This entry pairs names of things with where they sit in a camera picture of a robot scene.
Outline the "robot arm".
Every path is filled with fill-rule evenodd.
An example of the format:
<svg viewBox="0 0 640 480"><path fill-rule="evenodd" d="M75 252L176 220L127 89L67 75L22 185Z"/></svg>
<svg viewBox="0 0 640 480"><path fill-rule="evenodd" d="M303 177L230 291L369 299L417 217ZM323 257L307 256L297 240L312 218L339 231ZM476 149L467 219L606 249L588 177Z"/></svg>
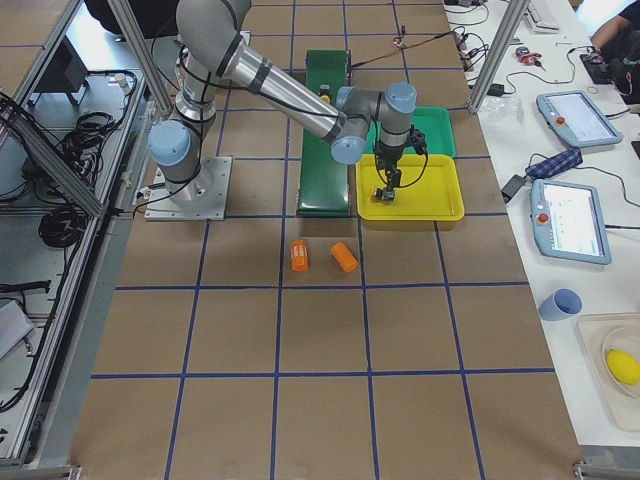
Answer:
<svg viewBox="0 0 640 480"><path fill-rule="evenodd" d="M376 167L384 171L386 182L375 196L393 200L402 185L397 163L404 150L412 147L419 155L428 154L424 134L412 123L416 89L406 82L384 91L341 87L334 102L327 103L247 45L240 29L250 7L248 1L178 3L177 30L189 58L175 118L207 123L216 114L216 90L246 91L329 144L333 159L345 165L361 159L370 125L376 122L381 128L374 147Z"/></svg>

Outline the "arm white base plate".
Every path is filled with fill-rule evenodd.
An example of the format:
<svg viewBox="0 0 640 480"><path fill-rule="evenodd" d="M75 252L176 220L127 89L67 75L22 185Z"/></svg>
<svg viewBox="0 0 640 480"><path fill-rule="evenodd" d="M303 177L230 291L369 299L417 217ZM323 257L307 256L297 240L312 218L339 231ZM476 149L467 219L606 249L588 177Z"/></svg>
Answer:
<svg viewBox="0 0 640 480"><path fill-rule="evenodd" d="M148 221L219 221L225 218L232 158L205 157L198 176L186 186L166 184L159 167L153 189L147 200L144 218Z"/></svg>

